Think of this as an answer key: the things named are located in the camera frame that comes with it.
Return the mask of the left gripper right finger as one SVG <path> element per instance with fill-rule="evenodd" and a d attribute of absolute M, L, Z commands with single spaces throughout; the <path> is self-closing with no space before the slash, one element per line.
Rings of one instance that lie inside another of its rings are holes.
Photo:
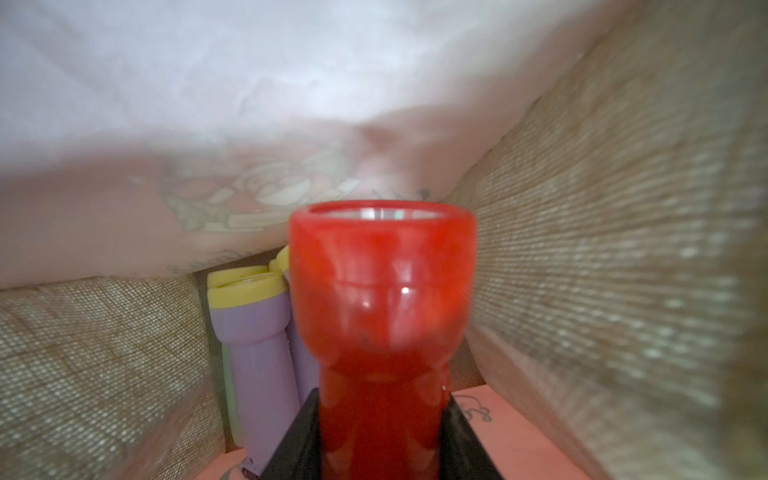
<path fill-rule="evenodd" d="M 440 478 L 443 480 L 502 480 L 482 445 L 472 420 L 491 422 L 491 411 L 476 397 L 452 395 L 443 412 L 440 432 Z"/>

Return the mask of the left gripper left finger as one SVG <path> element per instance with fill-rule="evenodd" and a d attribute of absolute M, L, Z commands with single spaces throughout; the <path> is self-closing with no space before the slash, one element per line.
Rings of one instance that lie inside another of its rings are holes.
<path fill-rule="evenodd" d="M 320 480 L 320 393 L 313 389 L 278 445 L 261 480 Z"/>

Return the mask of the purple flashlight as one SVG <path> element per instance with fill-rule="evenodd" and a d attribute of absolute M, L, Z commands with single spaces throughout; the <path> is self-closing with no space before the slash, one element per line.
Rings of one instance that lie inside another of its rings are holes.
<path fill-rule="evenodd" d="M 283 247 L 276 257 L 270 262 L 271 272 L 279 273 L 288 285 L 290 300 L 293 300 L 291 290 L 290 274 L 290 248 Z M 298 323 L 295 320 L 294 312 L 291 312 L 291 319 L 286 328 L 289 347 L 294 367 L 297 390 L 300 403 L 303 404 L 309 394 L 320 384 L 320 365 L 318 360 L 312 355 L 298 329 Z"/>
<path fill-rule="evenodd" d="M 247 453 L 242 475 L 258 479 L 300 409 L 286 334 L 287 286 L 281 275 L 256 267 L 211 273 L 207 285 L 214 333 L 229 350 Z"/>

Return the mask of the red flashlight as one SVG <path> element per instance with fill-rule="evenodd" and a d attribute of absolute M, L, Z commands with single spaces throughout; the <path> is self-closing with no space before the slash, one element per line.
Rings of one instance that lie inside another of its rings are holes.
<path fill-rule="evenodd" d="M 477 221 L 440 203 L 313 204 L 289 222 L 300 334 L 320 365 L 326 479 L 435 479 Z"/>

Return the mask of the red jute tote bag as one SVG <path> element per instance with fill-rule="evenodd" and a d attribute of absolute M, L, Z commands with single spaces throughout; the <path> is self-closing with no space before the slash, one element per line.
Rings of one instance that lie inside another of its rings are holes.
<path fill-rule="evenodd" d="M 1 475 L 229 447 L 210 271 L 479 224 L 465 362 L 595 479 L 767 475 L 763 1 L 5 1 Z"/>

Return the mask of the pale green flashlight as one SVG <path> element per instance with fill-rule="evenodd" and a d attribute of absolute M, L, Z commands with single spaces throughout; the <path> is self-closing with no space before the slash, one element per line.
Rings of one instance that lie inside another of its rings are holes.
<path fill-rule="evenodd" d="M 234 445 L 238 448 L 244 447 L 244 438 L 240 422 L 240 416 L 237 408 L 236 394 L 233 383 L 233 369 L 231 364 L 230 349 L 227 345 L 222 345 L 222 368 L 225 398 L 227 405 L 227 414 L 230 431 Z"/>

